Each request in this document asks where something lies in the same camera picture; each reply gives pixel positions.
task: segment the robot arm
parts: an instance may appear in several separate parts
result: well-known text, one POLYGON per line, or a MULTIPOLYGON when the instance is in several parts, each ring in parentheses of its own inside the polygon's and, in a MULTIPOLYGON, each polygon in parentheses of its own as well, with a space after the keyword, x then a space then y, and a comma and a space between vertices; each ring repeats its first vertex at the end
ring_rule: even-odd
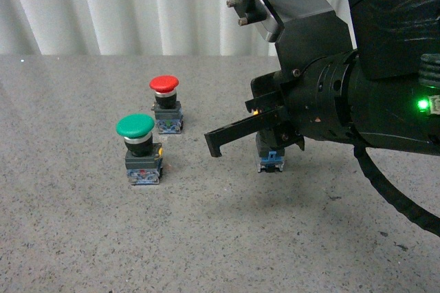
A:
POLYGON ((228 1, 239 25, 256 23, 263 38, 275 42, 281 70, 251 82, 254 99, 246 107, 257 115, 206 134, 211 155, 221 156, 221 145, 257 131, 273 150, 304 149, 304 136, 353 144, 379 193, 440 235, 440 219, 379 179, 365 152, 440 155, 440 0, 349 3, 357 50, 326 0, 228 1))

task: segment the black cylindrical joint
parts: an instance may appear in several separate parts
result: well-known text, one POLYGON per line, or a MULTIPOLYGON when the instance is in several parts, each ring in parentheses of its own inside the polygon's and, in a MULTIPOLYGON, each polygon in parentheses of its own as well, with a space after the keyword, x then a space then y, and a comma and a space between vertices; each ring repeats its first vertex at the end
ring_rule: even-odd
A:
POLYGON ((144 137, 136 138, 136 139, 124 138, 124 143, 127 149, 135 157, 144 157, 146 155, 151 155, 153 153, 152 133, 149 133, 144 137))
POLYGON ((286 99, 291 123, 298 132, 314 140, 352 143, 349 77, 356 52, 328 56, 303 72, 286 99))

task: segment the green led light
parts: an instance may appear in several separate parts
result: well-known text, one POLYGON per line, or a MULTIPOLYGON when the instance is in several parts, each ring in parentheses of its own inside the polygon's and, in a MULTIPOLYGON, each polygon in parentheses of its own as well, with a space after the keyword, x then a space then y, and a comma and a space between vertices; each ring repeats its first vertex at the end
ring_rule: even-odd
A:
POLYGON ((420 112, 426 111, 429 108, 429 102, 426 99, 419 100, 417 106, 420 112))

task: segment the red push button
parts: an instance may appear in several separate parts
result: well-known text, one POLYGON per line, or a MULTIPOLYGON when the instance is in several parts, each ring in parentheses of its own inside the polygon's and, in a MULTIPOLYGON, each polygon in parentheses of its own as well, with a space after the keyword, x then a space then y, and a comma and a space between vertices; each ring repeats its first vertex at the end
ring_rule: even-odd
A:
POLYGON ((150 82, 150 88, 161 94, 172 92, 179 85, 179 80, 172 75, 161 75, 150 82))

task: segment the speckled floor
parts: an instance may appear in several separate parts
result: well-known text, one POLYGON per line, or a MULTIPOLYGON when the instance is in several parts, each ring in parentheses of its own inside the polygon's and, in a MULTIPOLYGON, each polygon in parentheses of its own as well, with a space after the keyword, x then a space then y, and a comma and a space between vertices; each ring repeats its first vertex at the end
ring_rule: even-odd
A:
MULTIPOLYGON (((209 156, 204 133, 248 115, 259 57, 0 57, 0 291, 440 292, 440 238, 370 186, 351 146, 306 140, 256 172, 254 136, 209 156), (130 187, 121 117, 181 84, 182 135, 159 186, 130 187)), ((371 151, 440 215, 439 159, 371 151)))

